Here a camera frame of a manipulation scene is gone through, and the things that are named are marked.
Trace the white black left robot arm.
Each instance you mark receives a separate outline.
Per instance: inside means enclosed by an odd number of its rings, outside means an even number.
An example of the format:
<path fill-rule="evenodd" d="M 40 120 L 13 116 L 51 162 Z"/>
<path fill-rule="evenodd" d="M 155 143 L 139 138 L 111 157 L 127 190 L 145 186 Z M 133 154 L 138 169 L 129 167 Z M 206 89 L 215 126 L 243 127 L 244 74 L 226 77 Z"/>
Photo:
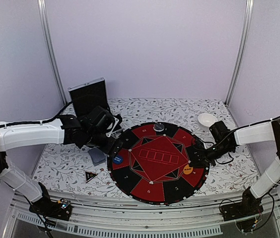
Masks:
<path fill-rule="evenodd" d="M 57 115 L 52 119 L 21 122 L 0 122 L 0 180 L 22 193 L 44 215 L 51 215 L 55 205 L 46 188 L 29 178 L 11 160 L 8 150 L 43 145 L 74 144 L 78 148 L 96 147 L 108 157 L 114 157 L 122 147 L 112 136 L 122 122 L 120 115 L 112 115 L 97 106 L 86 116 Z"/>

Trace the blue small blind button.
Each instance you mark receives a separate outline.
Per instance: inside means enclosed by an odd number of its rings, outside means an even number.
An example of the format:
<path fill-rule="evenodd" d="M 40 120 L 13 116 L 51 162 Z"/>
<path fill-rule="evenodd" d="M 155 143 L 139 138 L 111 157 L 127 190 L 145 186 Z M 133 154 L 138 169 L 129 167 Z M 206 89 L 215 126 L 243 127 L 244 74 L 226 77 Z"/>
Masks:
<path fill-rule="evenodd" d="M 123 157 L 117 155 L 113 158 L 113 163 L 116 165 L 119 165 L 123 162 L 123 160 L 124 160 Z"/>

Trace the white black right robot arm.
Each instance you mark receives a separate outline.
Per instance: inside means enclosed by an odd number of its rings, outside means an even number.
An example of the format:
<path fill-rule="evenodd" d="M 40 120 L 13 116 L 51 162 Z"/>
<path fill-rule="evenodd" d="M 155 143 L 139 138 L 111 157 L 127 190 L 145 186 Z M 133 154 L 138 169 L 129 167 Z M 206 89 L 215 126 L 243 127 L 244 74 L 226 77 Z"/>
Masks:
<path fill-rule="evenodd" d="M 208 128 L 198 122 L 198 115 L 193 117 L 193 122 L 189 125 L 189 129 L 203 140 L 213 141 Z M 234 158 L 231 165 L 211 166 L 206 182 L 193 196 L 229 194 L 232 197 L 230 194 L 242 193 L 264 174 L 264 170 L 274 161 L 276 151 L 272 141 L 237 147 L 236 153 L 231 153 Z M 277 191 L 280 198 L 280 185 L 273 190 Z"/>

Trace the round red black poker mat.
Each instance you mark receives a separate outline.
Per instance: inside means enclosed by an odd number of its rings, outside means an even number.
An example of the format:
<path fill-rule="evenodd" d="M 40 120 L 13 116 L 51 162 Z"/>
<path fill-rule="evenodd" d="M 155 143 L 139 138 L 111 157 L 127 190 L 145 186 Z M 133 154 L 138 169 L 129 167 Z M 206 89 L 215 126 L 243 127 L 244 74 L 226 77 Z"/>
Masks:
<path fill-rule="evenodd" d="M 209 168 L 193 168 L 189 175 L 183 168 L 193 157 L 191 142 L 204 148 L 203 142 L 189 130 L 162 122 L 165 130 L 156 132 L 148 122 L 125 130 L 120 139 L 123 147 L 107 168 L 116 186 L 127 196 L 140 202 L 167 205 L 191 197 L 205 183 Z"/>

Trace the left aluminium frame post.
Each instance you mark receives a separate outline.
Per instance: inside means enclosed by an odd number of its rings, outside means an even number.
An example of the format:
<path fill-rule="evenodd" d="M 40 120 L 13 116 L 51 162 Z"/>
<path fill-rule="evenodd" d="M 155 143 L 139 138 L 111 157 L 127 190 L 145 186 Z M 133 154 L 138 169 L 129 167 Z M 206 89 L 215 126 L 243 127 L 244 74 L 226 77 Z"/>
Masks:
<path fill-rule="evenodd" d="M 57 66 L 57 60 L 53 49 L 53 43 L 52 43 L 52 37 L 48 22 L 48 15 L 47 15 L 47 9 L 46 9 L 46 1 L 45 0 L 37 0 L 38 3 L 38 10 L 39 10 L 39 16 L 41 21 L 41 26 L 43 30 L 43 35 L 47 47 L 48 57 L 50 60 L 53 76 L 55 79 L 56 87 L 61 99 L 61 102 L 63 105 L 67 103 L 65 90 L 61 81 L 59 69 Z"/>

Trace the clear dealer button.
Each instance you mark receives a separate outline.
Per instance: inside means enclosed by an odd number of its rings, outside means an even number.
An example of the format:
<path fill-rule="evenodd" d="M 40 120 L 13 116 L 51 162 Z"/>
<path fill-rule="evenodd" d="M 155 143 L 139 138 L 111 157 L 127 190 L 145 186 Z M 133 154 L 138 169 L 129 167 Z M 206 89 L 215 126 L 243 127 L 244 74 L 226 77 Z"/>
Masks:
<path fill-rule="evenodd" d="M 165 126 L 164 126 L 163 123 L 157 122 L 157 123 L 155 123 L 155 124 L 153 125 L 153 129 L 154 129 L 154 131 L 156 131 L 156 132 L 162 132 L 162 131 L 165 130 Z"/>

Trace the aluminium front rail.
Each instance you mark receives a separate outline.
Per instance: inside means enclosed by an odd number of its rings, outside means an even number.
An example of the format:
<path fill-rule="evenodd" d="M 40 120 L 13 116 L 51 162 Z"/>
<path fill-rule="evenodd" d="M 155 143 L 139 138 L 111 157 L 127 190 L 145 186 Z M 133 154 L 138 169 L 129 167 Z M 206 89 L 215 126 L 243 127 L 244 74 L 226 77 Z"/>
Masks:
<path fill-rule="evenodd" d="M 280 238 L 280 199 L 262 200 L 257 229 L 245 233 L 226 221 L 220 206 L 241 200 L 241 193 L 194 196 L 172 205 L 150 205 L 131 198 L 87 196 L 51 191 L 52 199 L 71 202 L 68 221 L 55 220 L 55 238 Z"/>

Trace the aluminium frame post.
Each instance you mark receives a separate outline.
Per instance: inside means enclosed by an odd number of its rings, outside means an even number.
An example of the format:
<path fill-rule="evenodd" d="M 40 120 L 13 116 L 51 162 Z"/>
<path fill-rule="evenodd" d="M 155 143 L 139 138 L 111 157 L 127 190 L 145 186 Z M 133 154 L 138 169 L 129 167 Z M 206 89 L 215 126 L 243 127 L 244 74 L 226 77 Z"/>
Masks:
<path fill-rule="evenodd" d="M 55 79 L 56 87 L 61 99 L 61 102 L 63 105 L 67 103 L 65 90 L 61 81 L 59 69 L 57 66 L 57 60 L 53 49 L 53 43 L 52 43 L 52 37 L 48 22 L 48 15 L 47 15 L 47 9 L 46 9 L 46 1 L 45 0 L 37 0 L 38 3 L 38 10 L 39 10 L 39 16 L 41 21 L 41 26 L 43 30 L 43 35 L 47 47 L 48 57 L 50 60 L 53 76 Z"/>
<path fill-rule="evenodd" d="M 235 62 L 235 66 L 232 73 L 232 78 L 230 81 L 230 85 L 228 88 L 228 92 L 225 98 L 225 105 L 227 107 L 230 106 L 233 94 L 237 85 L 239 72 L 242 66 L 243 56 L 247 44 L 247 39 L 249 35 L 249 30 L 251 26 L 251 20 L 252 20 L 252 12 L 253 12 L 253 6 L 254 6 L 254 0 L 246 0 L 246 8 L 245 8 L 245 14 L 244 14 L 244 20 L 243 20 L 243 26 L 242 26 L 242 32 L 241 32 L 241 39 L 240 44 L 238 48 L 237 58 Z"/>

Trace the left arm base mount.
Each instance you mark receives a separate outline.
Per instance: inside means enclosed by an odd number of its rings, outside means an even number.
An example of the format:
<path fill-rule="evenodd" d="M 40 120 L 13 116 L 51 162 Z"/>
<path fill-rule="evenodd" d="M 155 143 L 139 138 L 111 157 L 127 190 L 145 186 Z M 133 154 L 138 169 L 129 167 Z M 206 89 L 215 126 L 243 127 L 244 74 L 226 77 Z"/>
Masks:
<path fill-rule="evenodd" d="M 40 182 L 38 184 L 42 189 L 42 198 L 33 202 L 30 205 L 29 211 L 43 217 L 69 221 L 72 212 L 70 201 L 64 198 L 52 201 L 45 186 Z"/>

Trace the white ceramic bowl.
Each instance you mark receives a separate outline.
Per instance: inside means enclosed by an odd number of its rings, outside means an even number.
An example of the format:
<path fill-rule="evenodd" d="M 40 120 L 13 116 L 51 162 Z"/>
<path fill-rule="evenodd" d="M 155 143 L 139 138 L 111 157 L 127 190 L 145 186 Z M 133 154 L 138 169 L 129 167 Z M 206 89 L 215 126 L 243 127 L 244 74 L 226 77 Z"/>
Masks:
<path fill-rule="evenodd" d="M 198 123 L 203 127 L 210 127 L 218 122 L 218 119 L 214 115 L 208 113 L 199 114 L 197 119 Z"/>

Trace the black triangular card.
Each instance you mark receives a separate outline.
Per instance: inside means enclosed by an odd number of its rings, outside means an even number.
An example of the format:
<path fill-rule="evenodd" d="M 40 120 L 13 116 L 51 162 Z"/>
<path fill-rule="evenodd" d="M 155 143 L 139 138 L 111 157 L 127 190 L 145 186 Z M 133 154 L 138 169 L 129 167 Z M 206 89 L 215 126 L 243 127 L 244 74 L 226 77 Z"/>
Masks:
<path fill-rule="evenodd" d="M 88 183 L 97 176 L 96 173 L 85 172 L 85 182 Z"/>

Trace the orange big blind button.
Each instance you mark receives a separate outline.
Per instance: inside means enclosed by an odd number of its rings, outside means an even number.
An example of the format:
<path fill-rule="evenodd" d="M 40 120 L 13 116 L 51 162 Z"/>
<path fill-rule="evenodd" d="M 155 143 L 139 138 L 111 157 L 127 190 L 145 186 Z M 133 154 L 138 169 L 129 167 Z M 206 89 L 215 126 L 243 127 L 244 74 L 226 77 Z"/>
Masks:
<path fill-rule="evenodd" d="M 183 173 L 185 175 L 189 175 L 193 172 L 193 167 L 190 167 L 190 165 L 186 165 L 184 168 L 183 168 Z"/>

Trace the right aluminium frame post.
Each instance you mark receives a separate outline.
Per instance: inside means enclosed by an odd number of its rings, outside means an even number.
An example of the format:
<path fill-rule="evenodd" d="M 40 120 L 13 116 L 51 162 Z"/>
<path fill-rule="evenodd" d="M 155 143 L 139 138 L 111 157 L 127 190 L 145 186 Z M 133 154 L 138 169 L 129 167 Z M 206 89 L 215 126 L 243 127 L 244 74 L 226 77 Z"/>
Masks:
<path fill-rule="evenodd" d="M 247 44 L 247 39 L 249 35 L 249 30 L 251 26 L 251 20 L 252 20 L 252 12 L 253 12 L 253 6 L 254 6 L 254 0 L 246 0 L 246 8 L 245 8 L 245 14 L 244 14 L 244 20 L 243 20 L 243 26 L 242 26 L 242 32 L 241 32 L 241 39 L 240 44 L 238 48 L 237 58 L 235 62 L 235 66 L 232 73 L 232 78 L 230 81 L 230 85 L 228 88 L 228 92 L 225 98 L 225 105 L 227 107 L 230 106 L 233 94 L 237 85 L 239 72 L 242 66 L 243 56 Z"/>

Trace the aluminium poker chip case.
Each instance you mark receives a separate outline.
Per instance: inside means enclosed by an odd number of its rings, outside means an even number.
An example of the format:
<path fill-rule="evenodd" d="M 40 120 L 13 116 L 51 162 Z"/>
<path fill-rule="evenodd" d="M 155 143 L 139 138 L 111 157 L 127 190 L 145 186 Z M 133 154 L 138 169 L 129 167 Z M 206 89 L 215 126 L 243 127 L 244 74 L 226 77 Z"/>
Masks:
<path fill-rule="evenodd" d="M 69 88 L 69 93 L 78 121 L 80 117 L 88 115 L 97 106 L 100 106 L 111 113 L 107 101 L 106 83 L 103 77 L 71 87 Z M 80 128 L 81 126 L 79 123 L 79 128 L 73 130 L 72 138 L 76 139 L 76 132 Z"/>

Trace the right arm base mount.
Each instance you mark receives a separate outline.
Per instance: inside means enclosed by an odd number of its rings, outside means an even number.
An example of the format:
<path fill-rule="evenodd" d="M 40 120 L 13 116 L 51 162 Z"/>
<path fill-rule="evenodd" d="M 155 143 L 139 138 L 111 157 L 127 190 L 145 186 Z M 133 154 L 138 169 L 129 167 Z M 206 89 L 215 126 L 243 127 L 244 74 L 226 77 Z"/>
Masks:
<path fill-rule="evenodd" d="M 241 219 L 236 222 L 238 230 L 249 233 L 256 228 L 264 210 L 261 201 L 253 203 L 248 198 L 243 198 L 240 202 L 224 199 L 219 205 L 219 211 L 224 221 Z"/>

